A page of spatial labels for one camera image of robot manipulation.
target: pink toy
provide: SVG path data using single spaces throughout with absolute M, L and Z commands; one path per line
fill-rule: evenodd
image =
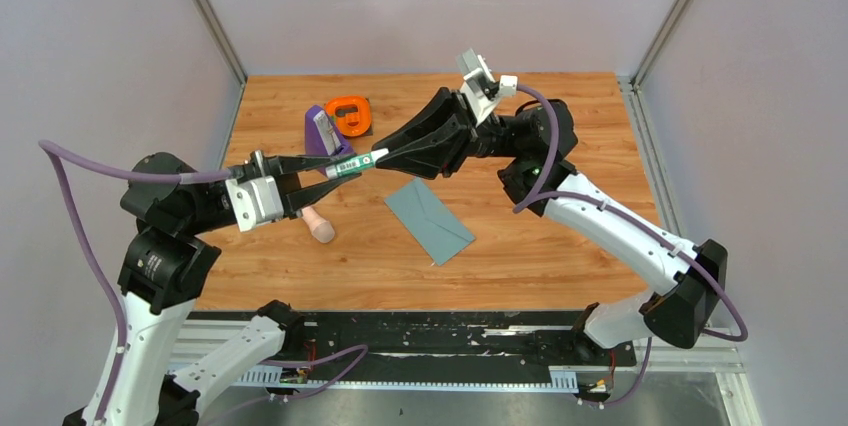
M 303 220 L 306 221 L 306 226 L 309 227 L 309 232 L 312 233 L 312 237 L 322 243 L 329 243 L 333 240 L 336 236 L 336 230 L 333 229 L 333 225 L 329 221 L 315 211 L 315 208 L 307 206 L 300 212 L 303 215 Z

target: gray wall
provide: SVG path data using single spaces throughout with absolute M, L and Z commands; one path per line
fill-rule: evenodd
M 61 424 L 114 326 L 36 141 L 127 168 L 159 150 L 216 167 L 238 89 L 191 0 L 0 0 L 0 91 L 0 424 Z M 68 169 L 114 280 L 133 234 L 125 184 Z
M 848 0 L 694 0 L 644 87 L 683 222 L 730 250 L 765 424 L 844 424 Z
M 211 0 L 251 74 L 632 73 L 673 0 Z

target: orange object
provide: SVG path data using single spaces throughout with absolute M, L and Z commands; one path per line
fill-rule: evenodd
M 339 131 L 348 138 L 362 136 L 371 130 L 371 105 L 362 96 L 342 96 L 324 105 Z

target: purple holder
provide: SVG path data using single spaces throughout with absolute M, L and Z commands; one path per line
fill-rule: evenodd
M 307 155 L 350 156 L 355 154 L 350 141 L 339 131 L 333 118 L 317 104 L 306 111 L 303 133 Z

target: cable tie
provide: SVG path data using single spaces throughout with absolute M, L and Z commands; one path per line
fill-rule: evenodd
M 676 257 L 677 257 L 677 253 L 679 253 L 680 251 L 683 251 L 683 245 L 682 245 L 682 244 L 680 244 L 680 243 L 676 243 L 676 244 L 674 245 L 674 249 L 672 249 L 671 251 L 669 251 L 669 252 L 668 252 L 668 255 L 669 255 L 669 256 L 671 256 L 672 258 L 676 258 Z

